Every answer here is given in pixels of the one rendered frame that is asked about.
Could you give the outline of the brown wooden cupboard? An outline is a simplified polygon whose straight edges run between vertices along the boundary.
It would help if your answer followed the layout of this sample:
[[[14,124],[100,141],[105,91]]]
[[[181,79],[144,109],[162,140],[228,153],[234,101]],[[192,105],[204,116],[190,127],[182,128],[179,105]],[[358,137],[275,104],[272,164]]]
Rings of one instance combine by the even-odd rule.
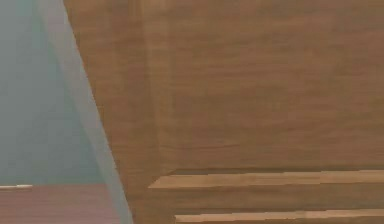
[[[64,0],[134,224],[384,224],[384,0]]]

